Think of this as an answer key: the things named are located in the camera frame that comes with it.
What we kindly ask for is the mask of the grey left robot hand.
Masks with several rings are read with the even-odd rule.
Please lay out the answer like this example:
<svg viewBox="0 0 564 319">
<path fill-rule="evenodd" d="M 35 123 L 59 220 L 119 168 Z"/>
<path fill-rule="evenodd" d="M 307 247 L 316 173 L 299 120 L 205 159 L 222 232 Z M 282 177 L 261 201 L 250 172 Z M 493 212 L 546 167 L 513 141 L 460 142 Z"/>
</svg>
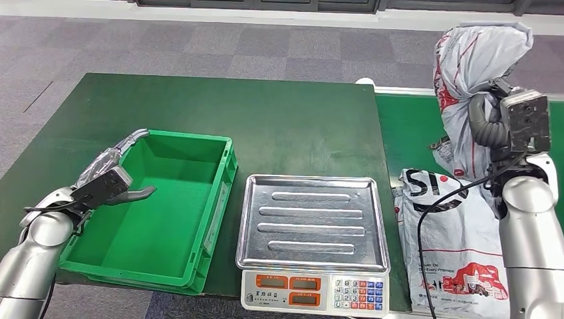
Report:
<svg viewBox="0 0 564 319">
<path fill-rule="evenodd" d="M 86 197 L 84 204 L 91 209 L 149 198 L 156 187 L 151 185 L 139 190 L 130 190 L 132 178 L 119 165 L 126 151 L 139 139 L 149 135 L 147 128 L 135 130 L 115 146 L 102 151 L 79 175 L 72 196 L 77 199 Z"/>
</svg>

